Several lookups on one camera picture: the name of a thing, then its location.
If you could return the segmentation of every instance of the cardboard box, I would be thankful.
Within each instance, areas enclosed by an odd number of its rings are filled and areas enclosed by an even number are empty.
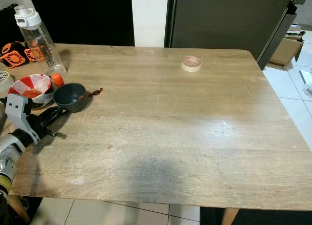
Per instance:
[[[301,26],[299,26],[299,24],[293,23],[289,27],[289,31],[301,31]]]
[[[302,45],[303,42],[283,38],[269,62],[277,65],[288,65],[295,56],[297,61]]]
[[[284,38],[290,40],[299,40],[305,35],[305,31],[288,31]]]

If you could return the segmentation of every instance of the masking tape roll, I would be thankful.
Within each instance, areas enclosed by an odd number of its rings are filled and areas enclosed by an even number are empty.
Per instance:
[[[188,72],[196,72],[201,67],[201,60],[194,56],[186,56],[182,59],[181,68]]]
[[[4,92],[14,83],[13,78],[6,71],[0,71],[0,92]]]

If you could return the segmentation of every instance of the floor tile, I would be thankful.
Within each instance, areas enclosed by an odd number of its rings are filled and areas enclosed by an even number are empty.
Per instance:
[[[65,225],[167,225],[168,215],[103,201],[75,200]]]
[[[303,101],[280,98],[288,114],[312,151],[312,117]]]
[[[309,111],[310,115],[312,116],[312,102],[304,101],[304,104],[306,105],[306,107],[308,108],[308,111]]]
[[[312,31],[306,31],[303,30],[306,33],[304,34],[304,36],[302,37],[302,39],[304,40],[303,43],[312,43]]]
[[[73,202],[72,199],[43,198],[30,225],[63,225]]]
[[[199,221],[200,208],[199,206],[190,205],[170,205],[169,215]]]
[[[295,58],[293,58],[291,64],[312,66],[312,44],[304,43],[298,61],[295,61]]]
[[[200,225],[200,222],[169,216],[168,225]]]
[[[168,214],[169,205],[166,204],[157,204],[157,203],[141,203],[141,202],[113,202],[120,205],[127,205],[139,209],[146,209],[157,213]]]
[[[286,69],[284,70],[278,65],[267,64],[265,70],[263,70],[263,74],[269,81],[277,96],[301,99]]]
[[[294,85],[296,86],[296,88],[300,94],[300,97],[305,101],[312,101],[312,96],[306,95],[305,92],[303,91],[304,82],[303,82],[301,75],[299,73],[299,70],[312,72],[312,67],[288,65],[288,66],[286,66],[286,69],[287,69]]]

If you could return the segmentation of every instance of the black background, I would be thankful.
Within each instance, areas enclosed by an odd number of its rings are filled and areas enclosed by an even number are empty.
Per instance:
[[[55,43],[135,45],[131,0],[32,2]],[[8,42],[23,41],[14,13],[7,17],[5,32],[1,31],[0,47]]]

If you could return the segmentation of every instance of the gray bowl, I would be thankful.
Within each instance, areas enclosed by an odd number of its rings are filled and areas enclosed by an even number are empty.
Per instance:
[[[85,87],[76,82],[59,87],[53,96],[54,102],[69,112],[80,111],[88,102]]]

